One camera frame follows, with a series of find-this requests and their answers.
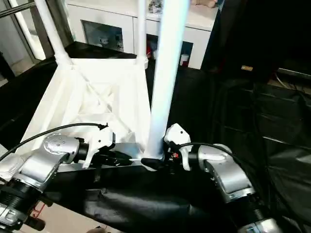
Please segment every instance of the white wall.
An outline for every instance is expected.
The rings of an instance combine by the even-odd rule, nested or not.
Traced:
[[[0,0],[0,11],[6,10]],[[27,58],[30,59],[10,16],[0,18],[0,51],[9,65]]]

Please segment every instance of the white pole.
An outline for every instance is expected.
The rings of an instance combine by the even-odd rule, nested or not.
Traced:
[[[164,1],[145,157],[163,157],[163,136],[172,102],[189,4],[189,0]]]
[[[145,64],[145,69],[148,67],[148,58],[146,55],[146,1],[138,1],[138,54],[137,61]]]
[[[58,65],[71,64],[71,59],[66,53],[62,41],[57,33],[57,29],[53,22],[52,16],[50,14],[49,8],[45,0],[35,0],[38,12],[41,16],[42,22],[44,24],[45,30],[48,34],[50,42],[55,52],[55,58]]]

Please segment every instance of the black cloth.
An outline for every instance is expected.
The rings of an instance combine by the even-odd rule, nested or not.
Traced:
[[[70,45],[67,52],[73,58],[134,57],[81,43]],[[48,59],[0,88],[6,100],[0,143],[11,147],[21,139],[55,69],[54,60]],[[154,69],[150,62],[149,100]],[[168,126],[179,123],[193,142],[226,144],[255,166],[242,164],[274,217],[284,224],[284,232],[295,232],[280,218],[293,214],[264,177],[269,174],[277,192],[311,224],[310,101],[301,92],[180,67]],[[58,173],[47,195],[125,232],[234,232],[208,174],[122,167],[102,169],[100,182],[94,177],[94,170]]]

